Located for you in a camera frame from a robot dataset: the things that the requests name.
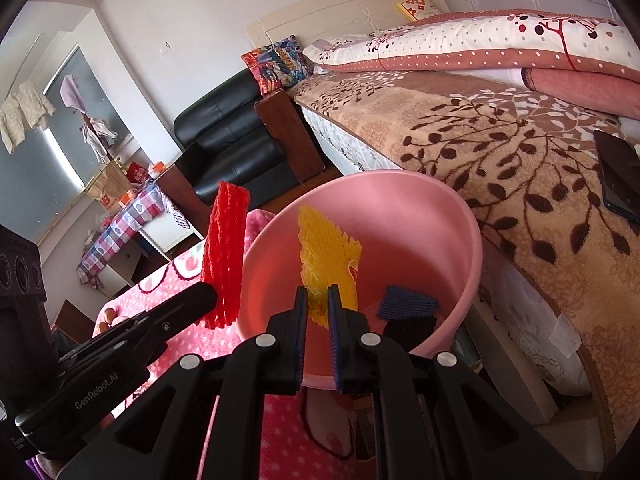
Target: paper bag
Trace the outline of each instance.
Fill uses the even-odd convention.
[[[94,177],[88,185],[87,195],[100,202],[107,211],[115,213],[120,210],[118,200],[133,185],[122,173],[120,167],[111,161],[104,169]]]

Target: checkered tablecloth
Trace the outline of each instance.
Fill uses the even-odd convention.
[[[165,203],[169,199],[160,191],[158,184],[147,184],[122,211],[113,217],[94,244],[82,256],[78,265],[78,277],[81,283],[89,283],[100,288],[97,274],[124,245],[140,231],[145,224],[151,222],[160,213],[166,211]]]

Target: black leather sofa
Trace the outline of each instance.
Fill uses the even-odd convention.
[[[186,149],[176,166],[207,206],[221,180],[247,188],[250,209],[298,184],[280,143],[254,109],[259,98],[253,75],[243,70],[174,121],[175,136]]]

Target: pink polka dot comforter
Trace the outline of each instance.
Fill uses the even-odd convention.
[[[437,14],[391,30],[317,40],[304,54],[336,72],[537,67],[640,82],[640,50],[623,24],[527,9]]]
[[[273,214],[247,215],[244,253]],[[117,316],[135,316],[200,281],[204,242],[156,270],[98,314],[111,307]],[[229,354],[240,344],[236,325],[208,330],[191,325],[168,341],[168,348],[148,369],[150,379],[126,400],[129,406],[180,357],[196,353],[204,359]],[[346,480],[356,467],[351,431],[352,409],[331,392],[303,391],[295,397],[267,396],[262,422],[260,480]]]

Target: pink plastic basin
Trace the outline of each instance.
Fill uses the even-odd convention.
[[[446,184],[420,173],[379,170],[338,178],[283,209],[256,238],[244,260],[240,337],[266,330],[273,314],[293,307],[302,284],[298,208],[322,211],[362,243],[358,310],[373,332],[387,285],[438,300],[436,331],[412,353],[431,357],[450,347],[478,289],[482,243],[471,209]],[[309,321],[303,384],[334,389],[328,330]]]

